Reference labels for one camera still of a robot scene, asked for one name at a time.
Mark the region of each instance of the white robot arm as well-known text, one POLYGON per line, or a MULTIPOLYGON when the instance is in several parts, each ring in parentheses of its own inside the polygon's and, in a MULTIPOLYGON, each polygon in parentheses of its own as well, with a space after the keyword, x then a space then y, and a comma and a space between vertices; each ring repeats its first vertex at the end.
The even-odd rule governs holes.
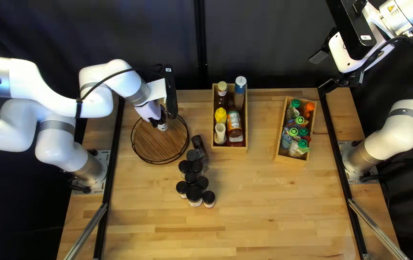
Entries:
MULTIPOLYGON (((101 80, 130 68, 123 60, 83 68, 79 72, 80 96, 101 80)), ((74 174, 84 186, 99 185, 105 178, 102 164, 74 142, 75 117, 109 115, 112 90, 133 104, 144 120, 160 120, 161 107, 156 100, 166 98, 165 79, 145 83, 135 71, 118 74, 89 92, 77 113, 77 100, 50 89, 33 62, 0 58, 0 97, 12 98, 0 111, 0 150, 27 150, 39 122, 36 157, 74 174)))
POLYGON ((330 37, 328 48, 324 44, 322 50, 309 59, 315 64, 327 57, 326 52, 330 51, 338 70, 341 73, 350 73, 359 69, 372 54, 377 53, 375 60, 363 68, 367 70, 394 49, 392 44, 382 47, 387 42, 382 32, 392 40, 413 36, 413 0, 387 0, 379 10, 367 0, 327 0, 327 3, 339 31, 330 37), (360 7, 361 12, 355 13, 356 7, 360 7), (367 22, 371 33, 367 33, 366 28, 362 27, 362 21, 367 22))
POLYGON ((345 168, 354 174, 413 148, 413 99, 396 102, 383 128, 343 153, 345 168))

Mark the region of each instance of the black metal frame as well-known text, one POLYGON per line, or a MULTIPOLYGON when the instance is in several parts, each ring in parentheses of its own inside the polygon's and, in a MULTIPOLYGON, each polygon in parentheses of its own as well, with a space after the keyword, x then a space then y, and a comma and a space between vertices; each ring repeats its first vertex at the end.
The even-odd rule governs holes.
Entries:
POLYGON ((208 86, 208 64, 206 61, 205 1, 193 0, 195 10, 195 35, 197 38, 197 60, 200 82, 208 86))
MULTIPOLYGON (((114 174, 118 156, 118 144, 120 143, 120 133, 121 133, 121 123, 123 121, 123 112, 125 109, 125 99, 122 97, 118 98, 118 108, 117 108, 117 116, 115 119, 115 128, 114 128, 114 136, 112 139, 112 148, 110 150, 110 160, 108 162, 108 170, 107 170, 107 180, 106 180, 106 187, 104 190, 104 197, 102 199, 102 203, 107 203, 108 207, 110 207, 110 197, 112 194, 112 187, 114 182, 114 174)), ((95 240, 95 247, 94 247, 94 257, 93 259, 101 259, 102 253, 104 250, 105 244, 105 231, 107 230, 107 222, 108 222, 108 212, 109 208, 105 212, 104 216, 99 221, 99 226, 97 229, 97 236, 95 240)))
POLYGON ((365 241, 363 240, 362 230, 360 228, 357 214, 353 209, 351 209, 348 202, 349 199, 352 199, 352 193, 349 188, 349 181, 346 176, 346 172, 344 171, 343 158, 341 157, 335 128, 333 127, 333 122, 331 121, 330 109, 328 108, 328 103, 326 101, 326 94, 336 88, 333 87, 333 85, 336 84, 336 81, 333 80, 332 84, 329 84, 329 81, 324 83, 322 86, 319 86, 317 90, 319 92, 320 104, 322 105, 325 124, 328 130, 328 136, 330 138, 331 149, 333 150, 333 156, 335 157, 339 180, 341 181, 341 187, 343 189, 344 202, 346 203, 348 210, 349 220, 351 222, 352 232, 354 233, 354 239, 356 240, 357 250, 359 252, 360 259, 362 260, 362 255, 367 254, 367 248, 365 247, 365 241))

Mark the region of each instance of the green cap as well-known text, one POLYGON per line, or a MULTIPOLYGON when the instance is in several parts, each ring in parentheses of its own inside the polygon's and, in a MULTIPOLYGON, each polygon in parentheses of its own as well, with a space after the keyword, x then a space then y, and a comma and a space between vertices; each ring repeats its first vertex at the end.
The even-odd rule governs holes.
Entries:
POLYGON ((307 140, 301 139, 301 141, 298 142, 298 146, 300 148, 306 148, 307 147, 307 140))
POLYGON ((299 99, 294 99, 294 100, 291 102, 291 105, 292 105, 294 108, 299 107, 299 105, 301 105, 301 101, 299 101, 299 99))
POLYGON ((304 117, 297 117, 295 119, 295 121, 296 121, 297 124, 302 124, 302 123, 304 123, 305 119, 304 119, 304 117))
POLYGON ((307 136, 307 128, 303 127, 301 129, 299 129, 299 136, 303 137, 303 136, 307 136))
POLYGON ((298 129, 296 129, 296 128, 290 128, 290 131, 288 131, 288 133, 292 136, 292 137, 295 137, 295 136, 297 136, 298 135, 298 129))

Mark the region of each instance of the brown bottle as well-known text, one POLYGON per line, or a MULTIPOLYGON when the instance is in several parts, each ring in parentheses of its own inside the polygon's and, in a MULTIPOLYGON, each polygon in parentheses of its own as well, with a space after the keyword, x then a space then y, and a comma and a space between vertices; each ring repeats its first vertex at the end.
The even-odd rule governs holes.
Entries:
POLYGON ((227 97, 227 83, 221 81, 217 85, 216 101, 214 104, 214 110, 222 107, 226 109, 226 97, 227 97))
POLYGON ((228 99, 227 109, 227 146, 244 146, 240 112, 235 108, 232 98, 228 99))

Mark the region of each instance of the wooden box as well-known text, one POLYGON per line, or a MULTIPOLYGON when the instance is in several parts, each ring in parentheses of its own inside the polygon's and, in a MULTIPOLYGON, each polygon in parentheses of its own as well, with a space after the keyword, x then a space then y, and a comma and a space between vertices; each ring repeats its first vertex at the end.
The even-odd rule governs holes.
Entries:
POLYGON ((312 100, 303 99, 303 98, 297 98, 297 97, 286 97, 285 98, 284 113, 282 114, 282 120, 280 122, 280 128, 277 131, 277 147, 275 149, 274 161, 282 162, 282 163, 288 163, 288 164, 292 164, 292 165, 298 165, 298 166, 303 167, 303 166, 306 165, 306 162, 309 160, 309 155, 310 155, 311 151, 307 152, 302 157, 294 158, 294 157, 290 157, 290 156, 285 155, 284 150, 280 148, 280 141, 281 141, 281 138, 282 138, 282 131, 284 130, 284 127, 287 123, 285 121, 286 109, 291 104, 291 101, 293 101, 294 99, 299 99, 301 101, 300 108, 302 108, 302 109, 298 109, 301 113, 302 113, 302 110, 304 109, 304 106, 307 103, 313 102, 315 104, 314 110, 309 113, 310 117, 307 119, 309 121, 309 123, 306 126, 306 128, 309 132, 309 136, 312 137, 312 130, 314 128, 315 112, 317 110, 317 102, 312 101, 312 100))
MULTIPOLYGON (((227 84, 227 94, 233 94, 235 90, 235 84, 227 84)), ((245 101, 243 104, 243 114, 241 114, 240 121, 241 127, 243 129, 243 134, 245 135, 245 146, 232 147, 225 145, 217 145, 214 142, 214 126, 216 124, 214 118, 214 104, 216 103, 217 98, 217 84, 213 84, 213 114, 211 114, 211 151, 213 153, 228 153, 228 154, 245 154, 248 150, 248 86, 245 88, 245 101)))

